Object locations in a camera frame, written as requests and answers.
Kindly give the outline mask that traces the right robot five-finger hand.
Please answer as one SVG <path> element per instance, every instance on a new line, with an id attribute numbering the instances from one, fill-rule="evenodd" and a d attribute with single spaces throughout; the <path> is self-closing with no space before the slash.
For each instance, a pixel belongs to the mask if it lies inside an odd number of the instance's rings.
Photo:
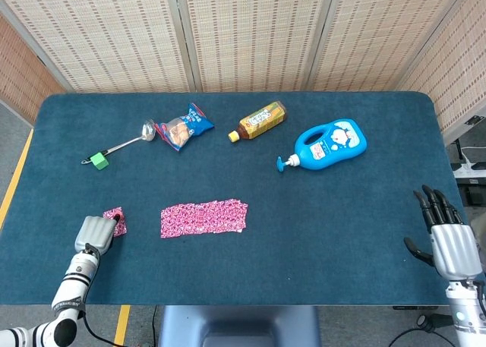
<path id="1" fill-rule="evenodd" d="M 405 237 L 407 250 L 450 282 L 476 279 L 483 269 L 472 227 L 441 191 L 427 185 L 421 189 L 413 194 L 419 202 L 432 252 L 421 251 L 411 238 Z"/>

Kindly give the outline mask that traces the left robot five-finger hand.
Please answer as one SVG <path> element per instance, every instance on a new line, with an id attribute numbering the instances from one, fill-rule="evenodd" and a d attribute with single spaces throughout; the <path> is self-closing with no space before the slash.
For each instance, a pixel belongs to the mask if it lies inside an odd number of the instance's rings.
<path id="1" fill-rule="evenodd" d="M 113 219 L 101 216 L 87 216 L 74 242 L 76 252 L 87 249 L 87 244 L 95 248 L 100 255 L 104 255 L 110 248 L 115 234 L 115 227 L 120 216 L 115 214 Z"/>

